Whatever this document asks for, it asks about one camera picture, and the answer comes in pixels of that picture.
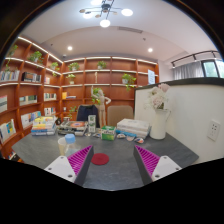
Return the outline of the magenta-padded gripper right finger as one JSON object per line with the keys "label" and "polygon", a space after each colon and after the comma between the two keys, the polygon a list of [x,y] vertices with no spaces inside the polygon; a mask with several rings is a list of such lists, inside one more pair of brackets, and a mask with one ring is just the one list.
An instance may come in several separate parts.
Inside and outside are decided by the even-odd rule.
{"label": "magenta-padded gripper right finger", "polygon": [[158,156],[137,145],[134,146],[133,155],[144,185],[181,170],[181,167],[167,155]]}

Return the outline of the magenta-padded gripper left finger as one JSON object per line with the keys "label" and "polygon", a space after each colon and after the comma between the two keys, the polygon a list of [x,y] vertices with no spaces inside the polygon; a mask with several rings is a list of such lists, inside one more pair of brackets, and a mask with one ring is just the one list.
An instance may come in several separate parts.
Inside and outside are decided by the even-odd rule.
{"label": "magenta-padded gripper left finger", "polygon": [[93,155],[94,148],[90,145],[68,157],[59,156],[45,168],[45,171],[82,186]]}

